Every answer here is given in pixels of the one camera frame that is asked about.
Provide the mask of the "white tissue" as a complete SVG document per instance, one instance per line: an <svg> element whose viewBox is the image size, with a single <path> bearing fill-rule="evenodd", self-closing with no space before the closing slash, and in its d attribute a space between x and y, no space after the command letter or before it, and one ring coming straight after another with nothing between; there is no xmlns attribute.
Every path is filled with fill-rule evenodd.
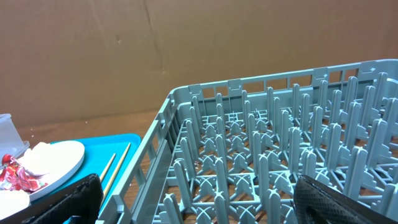
<svg viewBox="0 0 398 224"><path fill-rule="evenodd" d="M53 144L40 142L33 149L28 148L18 159L28 174L41 176L51 173L56 166L57 148Z"/></svg>

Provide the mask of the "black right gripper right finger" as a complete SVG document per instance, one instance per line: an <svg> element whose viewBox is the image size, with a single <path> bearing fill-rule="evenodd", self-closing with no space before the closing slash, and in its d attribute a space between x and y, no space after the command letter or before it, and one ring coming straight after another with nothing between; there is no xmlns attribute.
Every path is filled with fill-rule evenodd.
<svg viewBox="0 0 398 224"><path fill-rule="evenodd" d="M293 203L299 224L397 223L307 175L298 177Z"/></svg>

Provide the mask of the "large white plate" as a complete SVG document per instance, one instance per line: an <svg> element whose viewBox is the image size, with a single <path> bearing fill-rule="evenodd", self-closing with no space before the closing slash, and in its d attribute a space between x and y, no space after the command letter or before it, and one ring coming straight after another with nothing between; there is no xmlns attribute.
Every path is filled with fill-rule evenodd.
<svg viewBox="0 0 398 224"><path fill-rule="evenodd" d="M61 141L53 143L57 148L56 166L51 173L34 176L48 185L29 194L30 201L34 202L49 194L64 184L82 165L85 158L85 147L78 141Z"/></svg>

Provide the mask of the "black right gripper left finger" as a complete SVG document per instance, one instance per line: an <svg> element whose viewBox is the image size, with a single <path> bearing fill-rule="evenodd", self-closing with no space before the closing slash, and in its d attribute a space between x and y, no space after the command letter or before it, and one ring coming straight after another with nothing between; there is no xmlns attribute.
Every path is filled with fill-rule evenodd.
<svg viewBox="0 0 398 224"><path fill-rule="evenodd" d="M100 177L89 174L33 204L22 223L95 223L103 199Z"/></svg>

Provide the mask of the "red snack wrapper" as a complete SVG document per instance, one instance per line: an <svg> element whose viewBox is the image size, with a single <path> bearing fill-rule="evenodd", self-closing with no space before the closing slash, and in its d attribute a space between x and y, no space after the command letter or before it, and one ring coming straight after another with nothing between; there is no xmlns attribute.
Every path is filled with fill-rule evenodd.
<svg viewBox="0 0 398 224"><path fill-rule="evenodd" d="M1 190L22 190L34 193L48 185L30 175L25 167L10 154L2 157L1 164L4 166L1 171Z"/></svg>

